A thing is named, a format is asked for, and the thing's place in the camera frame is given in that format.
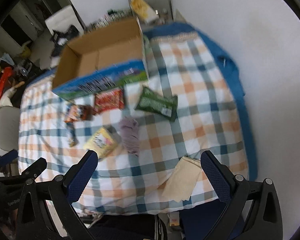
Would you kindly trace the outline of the yellow tissue pack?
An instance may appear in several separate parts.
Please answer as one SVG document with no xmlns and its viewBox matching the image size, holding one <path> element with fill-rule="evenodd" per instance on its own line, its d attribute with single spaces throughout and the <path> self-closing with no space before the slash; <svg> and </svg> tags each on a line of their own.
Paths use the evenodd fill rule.
<svg viewBox="0 0 300 240">
<path fill-rule="evenodd" d="M 117 148 L 118 143 L 104 127 L 97 130 L 85 143 L 83 148 L 96 152 L 98 159 L 104 159 Z"/>
</svg>

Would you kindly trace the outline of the blue wet wipes packet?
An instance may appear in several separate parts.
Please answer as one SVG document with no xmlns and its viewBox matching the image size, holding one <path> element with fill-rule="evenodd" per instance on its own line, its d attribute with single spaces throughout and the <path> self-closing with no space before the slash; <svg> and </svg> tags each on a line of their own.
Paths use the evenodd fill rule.
<svg viewBox="0 0 300 240">
<path fill-rule="evenodd" d="M 77 140 L 75 136 L 75 128 L 74 128 L 74 122 L 78 120 L 78 113 L 77 113 L 77 106 L 73 103 L 70 103 L 67 105 L 67 111 L 66 116 L 64 119 L 66 129 L 68 131 L 68 144 L 69 147 L 73 147 L 76 145 Z"/>
</svg>

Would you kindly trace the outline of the orange sunflower seed packet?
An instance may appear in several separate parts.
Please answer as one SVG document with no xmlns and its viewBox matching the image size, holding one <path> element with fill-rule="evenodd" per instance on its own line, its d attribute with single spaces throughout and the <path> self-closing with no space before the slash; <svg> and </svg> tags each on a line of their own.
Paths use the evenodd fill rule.
<svg viewBox="0 0 300 240">
<path fill-rule="evenodd" d="M 88 120 L 91 116 L 91 106 L 71 105 L 66 112 L 64 122 L 73 123 Z"/>
</svg>

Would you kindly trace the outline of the purple socks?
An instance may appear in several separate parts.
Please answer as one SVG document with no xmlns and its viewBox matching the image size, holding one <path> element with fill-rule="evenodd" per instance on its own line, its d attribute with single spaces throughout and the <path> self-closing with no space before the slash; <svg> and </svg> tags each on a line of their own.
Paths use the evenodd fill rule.
<svg viewBox="0 0 300 240">
<path fill-rule="evenodd" d="M 121 141 L 130 154 L 140 154 L 139 123 L 131 117 L 124 117 L 119 122 Z"/>
</svg>

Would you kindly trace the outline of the red snack packet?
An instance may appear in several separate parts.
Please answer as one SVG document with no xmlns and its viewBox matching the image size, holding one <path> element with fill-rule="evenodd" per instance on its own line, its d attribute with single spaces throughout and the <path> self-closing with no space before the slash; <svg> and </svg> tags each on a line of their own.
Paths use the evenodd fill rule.
<svg viewBox="0 0 300 240">
<path fill-rule="evenodd" d="M 93 114 L 101 114 L 114 109 L 124 109 L 123 89 L 114 88 L 95 95 Z"/>
</svg>

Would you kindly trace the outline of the green snack packet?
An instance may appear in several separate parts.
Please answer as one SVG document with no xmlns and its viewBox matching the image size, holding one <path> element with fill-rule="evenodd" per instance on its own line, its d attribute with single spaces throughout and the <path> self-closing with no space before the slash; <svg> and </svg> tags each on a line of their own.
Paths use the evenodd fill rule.
<svg viewBox="0 0 300 240">
<path fill-rule="evenodd" d="M 177 95 L 164 97 L 150 88 L 143 86 L 135 110 L 158 114 L 171 122 L 175 122 L 177 108 Z"/>
</svg>

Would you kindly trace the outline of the grey chair at left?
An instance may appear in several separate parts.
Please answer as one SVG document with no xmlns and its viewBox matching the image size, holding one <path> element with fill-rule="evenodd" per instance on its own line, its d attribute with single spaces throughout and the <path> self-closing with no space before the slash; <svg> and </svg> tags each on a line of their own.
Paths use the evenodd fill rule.
<svg viewBox="0 0 300 240">
<path fill-rule="evenodd" d="M 0 149 L 18 150 L 20 109 L 12 106 L 0 108 Z"/>
</svg>

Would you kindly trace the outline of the beige folded cloth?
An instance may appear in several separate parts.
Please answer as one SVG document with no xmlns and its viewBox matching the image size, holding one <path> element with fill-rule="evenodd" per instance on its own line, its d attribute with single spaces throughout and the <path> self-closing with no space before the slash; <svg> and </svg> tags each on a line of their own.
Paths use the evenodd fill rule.
<svg viewBox="0 0 300 240">
<path fill-rule="evenodd" d="M 167 180 L 162 196 L 175 202 L 189 200 L 201 172 L 199 160 L 182 157 Z"/>
</svg>

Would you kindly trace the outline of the white goose plush toy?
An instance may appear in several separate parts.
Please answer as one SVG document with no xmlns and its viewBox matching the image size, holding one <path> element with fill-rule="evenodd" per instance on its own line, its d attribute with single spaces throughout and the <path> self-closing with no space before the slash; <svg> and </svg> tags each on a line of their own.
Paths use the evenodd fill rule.
<svg viewBox="0 0 300 240">
<path fill-rule="evenodd" d="M 11 87 L 10 89 L 6 90 L 6 92 L 2 95 L 0 99 L 0 109 L 4 106 L 12 107 L 11 97 L 16 93 L 17 89 L 25 84 L 24 81 L 16 84 L 15 86 Z"/>
</svg>

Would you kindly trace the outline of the plaid checked tablecloth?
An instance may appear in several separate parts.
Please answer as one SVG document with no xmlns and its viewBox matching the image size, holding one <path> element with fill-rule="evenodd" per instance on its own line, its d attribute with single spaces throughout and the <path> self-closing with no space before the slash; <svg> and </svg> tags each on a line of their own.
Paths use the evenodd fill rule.
<svg viewBox="0 0 300 240">
<path fill-rule="evenodd" d="M 67 102 L 51 90 L 54 71 L 29 85 L 23 94 L 19 126 L 19 171 L 44 158 L 46 170 L 39 181 L 64 174 L 85 154 L 83 146 L 101 127 L 120 141 L 119 122 L 127 116 L 139 123 L 140 154 L 129 154 L 122 144 L 97 166 L 75 210 L 112 215 L 161 213 L 189 209 L 216 199 L 201 173 L 189 200 L 162 196 L 167 180 L 182 157 L 200 158 L 210 150 L 235 174 L 249 176 L 248 159 L 237 103 L 212 43 L 202 34 L 180 40 L 156 37 L 147 51 L 149 78 L 124 87 L 125 107 L 75 123 L 77 144 L 69 147 L 64 123 Z M 158 94 L 178 96 L 177 117 L 135 110 L 142 87 Z"/>
</svg>

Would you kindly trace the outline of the open cardboard box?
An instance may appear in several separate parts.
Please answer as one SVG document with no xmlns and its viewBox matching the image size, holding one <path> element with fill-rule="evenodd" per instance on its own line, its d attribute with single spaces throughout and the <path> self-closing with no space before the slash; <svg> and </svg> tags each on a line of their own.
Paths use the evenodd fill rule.
<svg viewBox="0 0 300 240">
<path fill-rule="evenodd" d="M 68 42 L 51 90 L 64 100 L 72 100 L 148 77 L 140 22 L 130 17 Z"/>
</svg>

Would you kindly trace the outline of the white leather chair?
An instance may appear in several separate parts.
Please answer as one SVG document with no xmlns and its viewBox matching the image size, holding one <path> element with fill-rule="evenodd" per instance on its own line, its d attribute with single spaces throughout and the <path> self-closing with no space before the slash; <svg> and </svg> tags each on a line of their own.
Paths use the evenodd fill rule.
<svg viewBox="0 0 300 240">
<path fill-rule="evenodd" d="M 77 28 L 80 35 L 84 34 L 84 29 L 71 5 L 67 5 L 50 16 L 47 20 L 45 20 L 45 24 L 51 35 L 53 35 L 54 31 L 65 33 L 71 25 Z"/>
</svg>

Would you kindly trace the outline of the zebra pattern bag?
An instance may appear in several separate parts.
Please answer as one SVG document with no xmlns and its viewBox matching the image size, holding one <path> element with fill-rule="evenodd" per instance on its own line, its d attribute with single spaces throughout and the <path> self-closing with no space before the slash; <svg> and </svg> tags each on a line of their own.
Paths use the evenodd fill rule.
<svg viewBox="0 0 300 240">
<path fill-rule="evenodd" d="M 90 23 L 86 31 L 93 31 L 100 28 L 105 28 L 108 25 L 111 25 L 117 21 L 120 21 L 125 18 L 132 17 L 132 11 L 130 9 L 122 9 L 122 10 L 108 10 L 107 14 L 105 14 L 103 17 L 99 18 L 93 23 Z"/>
</svg>

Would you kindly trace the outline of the flat cardboard piece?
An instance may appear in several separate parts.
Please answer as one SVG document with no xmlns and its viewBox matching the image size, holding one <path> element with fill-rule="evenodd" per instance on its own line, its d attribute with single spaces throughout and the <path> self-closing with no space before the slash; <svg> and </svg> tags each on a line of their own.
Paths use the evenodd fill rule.
<svg viewBox="0 0 300 240">
<path fill-rule="evenodd" d="M 180 11 L 178 9 L 175 9 L 174 21 L 175 22 L 181 22 L 181 23 L 186 23 L 187 22 L 185 20 L 184 16 L 180 13 Z"/>
</svg>

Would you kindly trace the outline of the grey chair by wall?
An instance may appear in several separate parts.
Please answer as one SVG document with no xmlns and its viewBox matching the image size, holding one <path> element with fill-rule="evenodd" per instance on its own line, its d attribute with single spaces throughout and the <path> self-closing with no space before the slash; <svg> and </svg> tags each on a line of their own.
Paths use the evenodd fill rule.
<svg viewBox="0 0 300 240">
<path fill-rule="evenodd" d="M 139 19 L 137 14 L 130 7 L 133 15 L 138 19 L 138 22 L 143 31 L 148 31 L 156 26 L 165 25 L 168 23 L 172 23 L 174 21 L 171 0 L 144 0 L 144 1 L 147 2 L 155 10 L 155 12 L 159 15 L 159 19 L 150 24 L 146 24 Z"/>
</svg>

